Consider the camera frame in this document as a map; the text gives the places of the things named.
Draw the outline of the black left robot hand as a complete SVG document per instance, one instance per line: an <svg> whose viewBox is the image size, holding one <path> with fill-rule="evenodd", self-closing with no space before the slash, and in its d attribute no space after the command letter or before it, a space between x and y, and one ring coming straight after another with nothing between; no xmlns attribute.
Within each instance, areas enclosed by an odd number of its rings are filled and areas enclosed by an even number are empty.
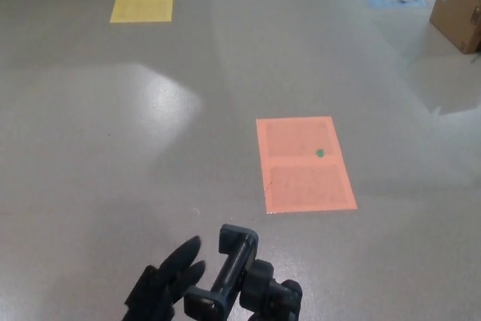
<svg viewBox="0 0 481 321"><path fill-rule="evenodd" d="M201 239L181 244L159 267L147 266L125 301L124 321L171 320L174 305L202 278L206 264L196 262Z"/></svg>

